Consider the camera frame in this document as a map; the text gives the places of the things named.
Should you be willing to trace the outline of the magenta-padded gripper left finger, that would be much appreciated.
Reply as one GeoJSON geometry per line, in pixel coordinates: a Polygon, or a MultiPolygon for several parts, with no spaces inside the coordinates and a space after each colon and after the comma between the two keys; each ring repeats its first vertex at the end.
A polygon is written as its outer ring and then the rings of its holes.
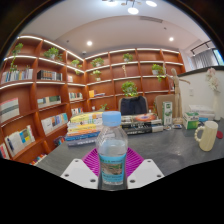
{"type": "Polygon", "coordinates": [[[93,173],[83,159],[73,159],[61,177],[84,188],[98,188],[98,176],[93,173]]]}

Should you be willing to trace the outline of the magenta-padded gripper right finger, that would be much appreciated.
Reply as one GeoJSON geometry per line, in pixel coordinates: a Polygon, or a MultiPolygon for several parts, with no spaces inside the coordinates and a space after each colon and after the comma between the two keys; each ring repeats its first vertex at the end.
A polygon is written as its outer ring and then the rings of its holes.
{"type": "Polygon", "coordinates": [[[129,148],[126,157],[127,188],[135,189],[146,186],[164,177],[152,159],[144,159],[129,148]]]}

